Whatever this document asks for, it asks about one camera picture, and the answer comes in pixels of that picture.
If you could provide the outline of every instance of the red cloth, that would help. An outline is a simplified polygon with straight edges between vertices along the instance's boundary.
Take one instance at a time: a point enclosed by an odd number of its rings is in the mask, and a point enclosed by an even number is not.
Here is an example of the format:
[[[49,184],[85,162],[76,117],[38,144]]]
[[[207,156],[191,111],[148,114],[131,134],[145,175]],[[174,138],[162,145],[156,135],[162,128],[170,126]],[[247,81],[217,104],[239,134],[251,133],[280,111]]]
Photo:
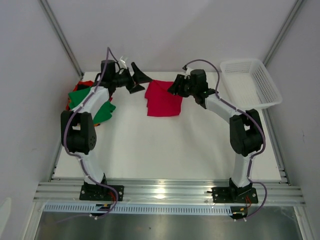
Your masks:
[[[153,80],[145,92],[148,100],[147,115],[150,117],[173,117],[181,112],[182,97],[167,92],[173,81]]]

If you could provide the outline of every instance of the green cloth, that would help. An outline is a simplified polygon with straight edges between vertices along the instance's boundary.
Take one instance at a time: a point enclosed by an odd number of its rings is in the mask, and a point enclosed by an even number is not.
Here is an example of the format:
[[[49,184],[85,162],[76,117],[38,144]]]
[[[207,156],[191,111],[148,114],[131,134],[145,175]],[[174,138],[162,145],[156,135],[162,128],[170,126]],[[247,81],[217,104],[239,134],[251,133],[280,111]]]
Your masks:
[[[91,87],[69,92],[69,98],[71,102],[69,103],[69,108],[73,109],[78,106],[82,100],[89,94]],[[110,101],[106,101],[96,113],[93,119],[94,124],[100,124],[104,121],[109,120],[112,115],[111,113],[116,109],[116,106],[112,105]]]

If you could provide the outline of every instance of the white basket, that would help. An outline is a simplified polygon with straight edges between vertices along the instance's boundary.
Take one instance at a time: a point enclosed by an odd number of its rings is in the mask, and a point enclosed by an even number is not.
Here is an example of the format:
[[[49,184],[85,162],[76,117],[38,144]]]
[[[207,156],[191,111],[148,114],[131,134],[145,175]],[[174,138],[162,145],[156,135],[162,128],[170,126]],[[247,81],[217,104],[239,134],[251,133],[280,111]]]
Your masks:
[[[280,92],[260,60],[224,61],[220,68],[225,88],[236,107],[266,109],[282,102]]]

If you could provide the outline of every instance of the gray wall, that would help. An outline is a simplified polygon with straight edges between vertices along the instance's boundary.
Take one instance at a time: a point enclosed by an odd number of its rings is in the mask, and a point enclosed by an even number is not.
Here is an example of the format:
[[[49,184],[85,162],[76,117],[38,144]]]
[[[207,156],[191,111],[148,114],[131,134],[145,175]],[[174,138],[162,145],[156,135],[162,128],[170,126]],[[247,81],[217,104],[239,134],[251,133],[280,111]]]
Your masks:
[[[268,70],[283,103],[272,108],[290,180],[320,237],[320,1],[308,0]]]
[[[77,76],[36,0],[0,3],[0,204],[12,198],[1,239],[20,239],[38,182],[53,163],[60,113]]]
[[[263,60],[294,2],[49,0],[83,71],[99,70],[107,47],[144,71],[180,71],[196,58]]]

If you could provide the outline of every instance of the purple cable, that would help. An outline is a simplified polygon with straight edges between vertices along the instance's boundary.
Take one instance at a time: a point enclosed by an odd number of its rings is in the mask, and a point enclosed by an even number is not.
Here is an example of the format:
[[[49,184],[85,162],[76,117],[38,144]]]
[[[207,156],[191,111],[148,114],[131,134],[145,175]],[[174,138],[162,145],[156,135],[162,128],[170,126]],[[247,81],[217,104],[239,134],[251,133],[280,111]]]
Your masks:
[[[219,96],[219,93],[218,93],[218,86],[219,86],[219,83],[220,83],[220,73],[219,73],[219,70],[216,68],[215,65],[213,65],[211,62],[205,60],[205,59],[195,59],[195,60],[192,60],[190,62],[188,62],[186,65],[184,65],[183,68],[186,68],[189,64],[192,64],[194,62],[204,62],[204,63],[207,63],[209,64],[211,67],[214,68],[214,70],[216,71],[217,75],[218,75],[218,79],[216,81],[216,85],[215,85],[215,96],[221,101],[223,102],[224,104],[226,104],[227,106],[229,106],[230,108],[232,108],[233,110],[237,111],[238,113],[241,113],[243,115],[245,115],[248,119],[250,119],[253,124],[257,127],[259,133],[261,134],[261,137],[262,137],[262,149],[258,152],[256,152],[255,154],[251,155],[250,157],[250,162],[249,162],[249,166],[248,166],[248,171],[247,171],[247,174],[246,174],[246,177],[247,179],[249,180],[250,183],[252,184],[260,184],[263,188],[264,188],[264,192],[265,192],[265,195],[264,195],[264,198],[263,198],[263,201],[260,205],[260,207],[254,211],[253,213],[251,213],[250,215],[248,215],[246,218],[251,218],[253,217],[254,215],[256,215],[262,208],[263,206],[265,205],[266,201],[267,201],[267,197],[268,197],[268,190],[267,190],[267,187],[266,185],[264,185],[263,182],[260,182],[260,181],[252,181],[249,177],[250,177],[250,173],[251,173],[251,167],[252,167],[252,159],[260,154],[262,154],[265,149],[266,149],[266,136],[264,134],[264,131],[262,130],[262,128],[259,126],[259,124],[249,115],[247,114],[245,111],[242,111],[241,109],[238,109],[236,108],[234,105],[232,105],[231,103],[227,102],[226,100],[222,99],[220,96]]]
[[[114,58],[115,61],[118,61],[115,56],[113,55],[112,51],[110,50],[110,48],[108,47],[107,48],[107,51],[106,51],[106,58],[105,58],[105,64],[103,66],[103,70],[101,72],[101,76],[100,76],[100,79],[99,81],[97,82],[95,88],[94,88],[94,92],[91,92],[87,97],[86,99],[83,101],[82,103],[82,106],[80,106],[77,110],[75,110],[73,112],[73,114],[71,115],[71,117],[69,118],[66,126],[65,126],[65,130],[64,130],[64,133],[63,133],[63,143],[64,143],[64,149],[66,151],[66,153],[70,156],[73,156],[73,157],[76,157],[80,160],[80,164],[81,164],[81,168],[82,168],[82,171],[84,172],[84,174],[88,177],[89,180],[91,180],[92,182],[94,182],[95,184],[101,186],[101,187],[104,187],[104,188],[107,188],[111,191],[113,191],[115,193],[115,201],[114,201],[114,204],[109,208],[109,210],[104,213],[103,215],[99,216],[99,217],[95,217],[95,219],[101,219],[101,218],[104,218],[107,214],[109,214],[116,206],[116,204],[118,203],[118,199],[119,199],[119,196],[118,196],[118,192],[111,186],[108,186],[108,185],[105,185],[105,184],[101,184],[99,182],[97,182],[96,180],[94,180],[87,172],[86,170],[86,167],[85,167],[85,164],[83,163],[83,159],[82,157],[79,155],[79,154],[75,154],[75,153],[72,153],[69,151],[68,147],[67,147],[67,134],[68,134],[68,129],[71,125],[71,122],[72,120],[74,119],[75,115],[83,108],[83,106],[85,106],[85,104],[90,100],[90,98],[95,94],[95,92],[97,91],[101,81],[102,81],[102,78],[105,74],[105,71],[106,71],[106,67],[107,67],[107,61],[109,59],[109,53],[112,55],[112,57]],[[62,219],[60,221],[57,221],[56,223],[62,223],[64,221],[67,221],[67,220],[70,220],[70,219],[73,219],[73,218],[76,218],[76,217],[81,217],[81,216],[87,216],[86,214],[79,214],[79,215],[75,215],[75,216],[72,216],[72,217],[68,217],[68,218],[65,218],[65,219]]]

